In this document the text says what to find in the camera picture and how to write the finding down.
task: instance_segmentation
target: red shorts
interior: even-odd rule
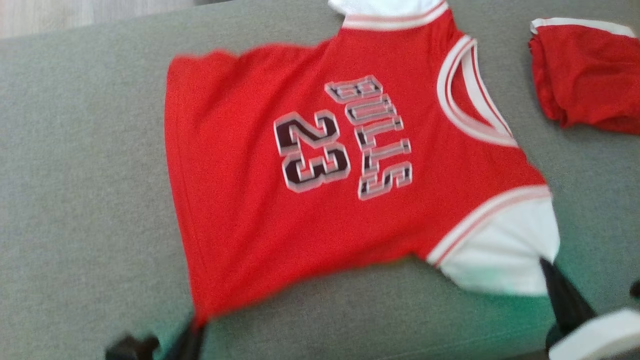
[[[582,19],[531,22],[533,80],[545,115],[640,135],[640,41],[626,26]]]

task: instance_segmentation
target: fabric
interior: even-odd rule
[[[630,28],[551,18],[532,21],[531,31],[534,84],[548,118],[640,135],[640,40]]]
[[[572,14],[638,29],[637,9],[449,5],[478,39],[486,87],[552,189],[556,263],[599,313],[635,306],[640,142],[544,121],[523,24]],[[104,359],[125,332],[153,332],[166,349],[193,309],[164,150],[169,62],[212,48],[313,46],[342,20],[324,1],[233,0],[0,40],[0,357]],[[409,258],[303,281],[225,316],[202,357],[497,360],[543,348],[552,322],[548,299],[463,291]]]
[[[470,290],[546,294],[551,195],[487,94],[476,41],[444,1],[402,17],[349,13],[384,2],[359,3],[317,47],[170,65],[167,157],[201,322],[410,254]]]

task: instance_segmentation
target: wooden floor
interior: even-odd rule
[[[170,12],[220,0],[0,0],[0,38]]]

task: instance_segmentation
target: gray couch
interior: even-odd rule
[[[596,311],[633,306],[640,138],[562,131],[536,104],[528,22],[640,30],[631,1],[450,0],[481,72],[555,194],[559,266]],[[325,0],[235,0],[0,42],[0,359],[101,359],[125,330],[171,342],[191,311],[164,158],[177,53],[314,44]],[[416,259],[314,279],[209,328],[204,359],[504,359],[543,347],[547,299],[457,289]]]

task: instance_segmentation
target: basketball jersey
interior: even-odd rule
[[[445,1],[332,0],[315,47],[178,56],[166,150],[196,317],[414,255],[471,290],[544,295],[544,178]]]

